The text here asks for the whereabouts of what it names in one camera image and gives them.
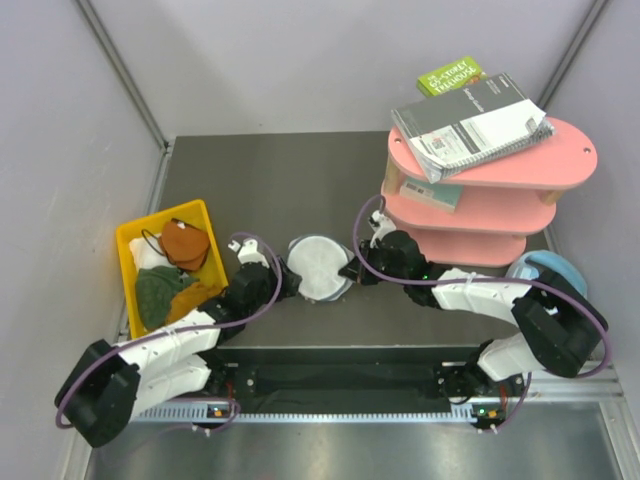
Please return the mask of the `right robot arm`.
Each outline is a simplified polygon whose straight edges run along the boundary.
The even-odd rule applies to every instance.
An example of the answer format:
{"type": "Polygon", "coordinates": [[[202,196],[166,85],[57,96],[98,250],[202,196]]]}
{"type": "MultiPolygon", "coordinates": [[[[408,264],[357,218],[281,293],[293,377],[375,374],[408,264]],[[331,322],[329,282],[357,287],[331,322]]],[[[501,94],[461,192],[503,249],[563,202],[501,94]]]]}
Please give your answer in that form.
{"type": "Polygon", "coordinates": [[[487,396],[504,380],[540,370],[576,378],[609,328],[557,272],[546,270],[533,280],[466,272],[427,260],[401,230],[359,241],[354,258],[338,273],[361,285],[396,283],[420,306],[493,317],[516,328],[509,338],[477,347],[459,372],[453,396],[487,396]]]}

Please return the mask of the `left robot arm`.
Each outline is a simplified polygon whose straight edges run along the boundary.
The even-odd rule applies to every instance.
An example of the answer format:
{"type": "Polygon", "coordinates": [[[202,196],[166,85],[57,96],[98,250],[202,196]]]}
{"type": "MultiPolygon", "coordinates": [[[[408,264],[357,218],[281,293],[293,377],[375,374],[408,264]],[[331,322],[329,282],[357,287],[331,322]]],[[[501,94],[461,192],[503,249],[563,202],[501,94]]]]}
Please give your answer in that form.
{"type": "Polygon", "coordinates": [[[102,447],[143,411],[185,393],[216,396],[225,370],[202,353],[239,332],[274,303],[294,297],[302,282],[282,259],[246,263],[218,295],[183,318],[138,339],[89,345],[54,398],[55,422],[102,447]]]}

